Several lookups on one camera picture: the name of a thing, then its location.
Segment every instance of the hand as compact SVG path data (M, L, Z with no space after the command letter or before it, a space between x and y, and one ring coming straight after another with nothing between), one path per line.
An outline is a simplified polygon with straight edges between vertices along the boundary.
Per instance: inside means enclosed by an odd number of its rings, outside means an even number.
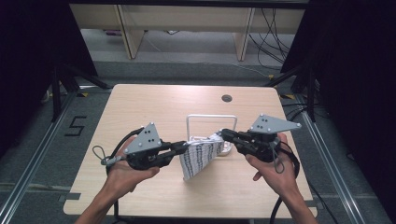
M133 136L126 140L116 156L124 157L123 150L127 148L133 140ZM106 183L101 191L106 192L107 195L111 195L112 200L115 202L128 192L133 192L137 184L145 179L154 177L159 172L159 167L151 167L145 171L138 171L131 168L127 161L118 161L111 167Z
M134 140L134 137L125 141L116 156L123 155L123 150ZM129 166L127 161L118 161L110 169L107 180L102 189L95 196L76 221L77 224L101 223L110 207L128 192L134 191L136 185L145 179L154 177L160 172L159 167L151 167L145 171L137 171Z
M285 134L279 133L277 136L281 142L288 143ZM277 156L278 157L273 162L260 161L255 156L249 154L246 155L246 159L251 166L258 170L253 176L253 180L257 181L263 177L274 192L282 197L291 191L298 190L298 187L295 181L294 166L290 158L282 152L279 152Z
M285 134L277 135L281 142L288 143ZM246 155L248 163L256 168L258 172L253 176L253 180L257 181L263 177L267 184L277 193L285 205L288 207L290 214L295 223L300 224L316 224L317 221L311 210L306 206L303 196L298 189L295 180L294 165L291 159L285 153L279 152L276 160L273 162L263 162L255 156Z

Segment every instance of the finger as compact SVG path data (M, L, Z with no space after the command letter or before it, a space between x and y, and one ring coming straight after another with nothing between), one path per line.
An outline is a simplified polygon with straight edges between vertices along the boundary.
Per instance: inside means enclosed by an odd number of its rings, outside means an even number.
M288 137L284 133L278 133L277 137L281 142L288 143Z
M145 171L142 171L142 178L143 179L149 179L154 177L156 174L158 174L160 172L160 167L156 166L156 167L150 167Z
M125 148L127 148L131 143L132 143L132 141L134 141L134 139L135 139L135 136L133 135L133 136L131 136L131 137L129 137L125 142L124 142L124 144L122 145L122 147L119 149L119 151L117 152L117 156L120 156L120 155L122 155L123 154L123 150L125 149Z
M257 173L253 176L253 180L254 180L254 181L258 181L260 178L262 178L262 174L260 174L260 172L257 172Z
M260 161L259 159L257 159L257 157L252 156L250 154L247 154L245 156L247 162L253 166L254 168L256 168L257 170L260 170L263 166L266 166L268 163L265 163L263 161Z

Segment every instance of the gray carpet floor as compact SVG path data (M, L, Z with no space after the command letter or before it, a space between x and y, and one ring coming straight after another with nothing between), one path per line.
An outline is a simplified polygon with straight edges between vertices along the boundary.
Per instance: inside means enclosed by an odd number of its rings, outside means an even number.
M273 70L251 65L240 68L227 64L208 63L105 63L96 62L101 80L107 84L145 83L145 84L179 84L179 85L217 85L217 86L262 86L269 81L266 75L276 74ZM290 94L293 78L279 84L279 94ZM90 85L79 79L80 85ZM68 216L63 212L64 196L73 184L83 155L91 141L96 125L105 108L109 97L106 91L90 91L85 97L76 97L70 105L55 139L50 145L44 160L37 170L30 188L24 194L11 223L73 223L76 216ZM296 103L293 99L281 99L282 105ZM297 109L296 105L284 106L285 114ZM347 157L347 148L332 124L331 117L323 107L316 108L319 130L326 144L331 149L342 175L359 204L367 223L390 223L386 213L373 194L356 163ZM50 126L52 107L51 100L36 111L20 138L19 143L11 148L1 159L0 167L0 202L3 203L10 191L22 175L27 163L34 154L41 139ZM69 127L75 116L78 125L84 126L80 136L67 136L77 130ZM296 120L304 124L301 116ZM301 163L309 181L335 214L339 223L351 223L340 198L329 178L322 158L318 154L315 143L306 127L294 131L293 138L299 150ZM318 221L334 223L329 212L314 194L318 205ZM105 223L112 223L112 216ZM217 219L163 219L138 218L136 223L248 223L247 220ZM255 223L268 223L268 220L255 220ZM291 220L280 219L277 223L292 223Z

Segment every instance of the human hand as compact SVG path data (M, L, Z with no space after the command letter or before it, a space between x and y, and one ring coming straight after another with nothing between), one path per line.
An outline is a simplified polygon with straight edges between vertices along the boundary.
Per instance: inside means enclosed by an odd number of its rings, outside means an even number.
M116 156L124 156L123 150L134 140L130 137L122 145ZM91 204L84 210L76 224L101 223L110 207L128 192L134 191L136 185L160 172L159 167L145 171L134 170L127 161L116 162L108 172L107 180Z
M116 156L124 157L123 150L134 140L130 137L122 145ZM145 179L154 177L160 172L159 167L151 167L144 171L134 170L127 161L118 161L111 168L107 175L107 180L101 191L111 196L110 200L116 201L128 192L134 191L136 185Z
M288 139L285 134L279 133L277 136L280 139L281 146L284 145L282 142L286 144L288 143ZM286 146L283 146L282 148L290 151ZM255 156L249 154L246 155L246 159L251 166L258 170L258 172L253 176L253 180L257 181L263 177L274 192L283 197L290 192L298 190L298 187L291 159L288 155L282 152L279 152L277 156L278 157L273 162L260 161Z

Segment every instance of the wooden table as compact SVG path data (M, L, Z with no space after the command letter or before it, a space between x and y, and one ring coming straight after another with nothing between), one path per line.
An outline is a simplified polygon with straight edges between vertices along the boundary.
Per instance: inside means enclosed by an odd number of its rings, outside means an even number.
M229 103L224 94L232 96ZM67 200L64 211L81 214L106 180L105 168L92 153L99 145L110 155L117 143L131 130L156 124L164 141L187 140L189 114L235 115L237 131L246 131L264 113L285 118L275 89L256 87L117 85L110 95L71 193L78 200ZM190 119L191 135L209 136L220 128L232 128L233 120ZM295 148L290 132L290 146ZM271 216L277 195L264 180L254 182L256 170L233 147L225 157L215 158L192 179L183 180L179 157L153 178L139 184L133 193L120 199L120 215L137 217L224 217L266 218ZM304 169L297 179L307 202L312 195ZM314 215L316 207L310 207ZM277 217L290 217L281 205Z

